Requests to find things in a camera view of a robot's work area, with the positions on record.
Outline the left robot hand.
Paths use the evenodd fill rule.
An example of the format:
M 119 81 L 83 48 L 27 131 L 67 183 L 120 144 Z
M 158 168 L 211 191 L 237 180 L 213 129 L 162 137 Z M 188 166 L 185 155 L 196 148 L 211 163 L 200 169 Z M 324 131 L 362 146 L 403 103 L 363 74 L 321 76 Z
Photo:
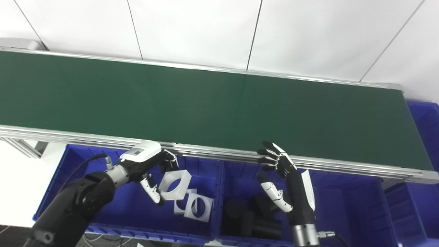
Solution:
M 128 182 L 140 183 L 147 195 L 159 206 L 164 204 L 164 200 L 150 170 L 157 165 L 163 174 L 180 169 L 174 153 L 163 149 L 160 143 L 149 140 L 123 153 L 117 164 L 127 172 Z

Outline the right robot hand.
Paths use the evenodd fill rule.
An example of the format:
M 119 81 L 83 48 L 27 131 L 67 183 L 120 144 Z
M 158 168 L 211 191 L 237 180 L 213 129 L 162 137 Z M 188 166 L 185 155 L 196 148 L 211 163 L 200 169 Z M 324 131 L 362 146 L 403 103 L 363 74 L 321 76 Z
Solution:
M 257 150 L 261 157 L 257 163 L 263 164 L 262 171 L 257 174 L 257 180 L 262 189 L 270 197 L 273 203 L 287 214 L 290 226 L 315 224 L 314 210 L 308 201 L 303 176 L 290 159 L 290 156 L 272 142 L 263 141 L 264 149 Z M 286 183 L 286 191 L 290 201 L 284 199 L 284 194 L 279 190 L 266 171 L 274 170 Z

